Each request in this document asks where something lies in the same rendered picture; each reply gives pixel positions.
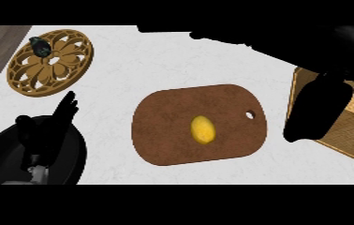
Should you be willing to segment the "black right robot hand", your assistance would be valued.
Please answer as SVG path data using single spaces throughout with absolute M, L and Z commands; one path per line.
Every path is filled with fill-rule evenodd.
M 143 33 L 188 32 L 195 39 L 244 44 L 257 52 L 317 73 L 304 85 L 283 129 L 288 142 L 319 140 L 354 94 L 354 25 L 236 24 L 137 26 Z

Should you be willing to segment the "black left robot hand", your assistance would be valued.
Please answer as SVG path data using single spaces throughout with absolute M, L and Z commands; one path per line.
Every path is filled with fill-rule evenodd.
M 39 125 L 28 115 L 15 119 L 18 141 L 25 147 L 21 170 L 28 171 L 36 166 L 49 168 L 55 162 L 65 140 L 70 125 L 78 112 L 75 92 L 70 91 L 61 100 L 53 115 Z

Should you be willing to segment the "tan wicker basket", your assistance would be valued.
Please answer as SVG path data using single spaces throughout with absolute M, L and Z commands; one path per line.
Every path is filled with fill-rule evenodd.
M 317 76 L 316 72 L 301 67 L 295 68 L 286 115 L 291 115 L 304 85 L 314 81 Z M 317 143 L 354 158 L 354 95 L 334 127 L 329 129 L 325 137 L 317 140 Z

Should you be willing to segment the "yellow lemon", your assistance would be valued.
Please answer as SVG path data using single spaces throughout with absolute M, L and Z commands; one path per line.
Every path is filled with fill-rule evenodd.
M 195 141 L 208 144 L 216 139 L 216 128 L 207 116 L 199 115 L 190 122 L 190 134 Z

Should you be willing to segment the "brown wooden cutting board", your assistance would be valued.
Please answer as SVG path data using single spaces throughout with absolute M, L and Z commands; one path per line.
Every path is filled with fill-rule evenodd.
M 192 119 L 204 115 L 216 127 L 208 144 L 193 140 Z M 143 160 L 167 166 L 251 155 L 264 144 L 267 120 L 254 94 L 220 84 L 162 90 L 139 104 L 131 139 Z

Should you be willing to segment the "round carved wooden trivet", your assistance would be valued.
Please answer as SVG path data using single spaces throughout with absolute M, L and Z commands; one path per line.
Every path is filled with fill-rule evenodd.
M 52 46 L 46 58 L 34 55 L 31 43 L 15 53 L 8 68 L 8 83 L 15 92 L 41 98 L 65 90 L 86 73 L 95 56 L 89 37 L 77 30 L 61 29 L 39 36 Z

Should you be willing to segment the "dark green avocado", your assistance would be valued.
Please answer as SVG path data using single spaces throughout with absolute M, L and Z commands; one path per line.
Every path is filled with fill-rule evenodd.
M 33 53 L 37 57 L 47 57 L 52 54 L 52 47 L 49 42 L 41 37 L 30 38 Z

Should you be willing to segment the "grey brown slab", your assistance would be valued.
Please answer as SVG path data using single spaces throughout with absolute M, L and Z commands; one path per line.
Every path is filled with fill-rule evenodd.
M 30 25 L 0 25 L 0 72 L 31 28 Z

